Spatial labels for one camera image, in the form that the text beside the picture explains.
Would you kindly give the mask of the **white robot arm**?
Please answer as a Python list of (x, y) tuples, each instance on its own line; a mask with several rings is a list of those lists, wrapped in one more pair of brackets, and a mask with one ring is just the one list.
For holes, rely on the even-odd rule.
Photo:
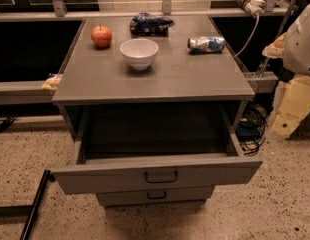
[(266, 46), (262, 55), (280, 58), (294, 77), (280, 81), (275, 90), (267, 137), (282, 141), (310, 114), (310, 4), (288, 30)]

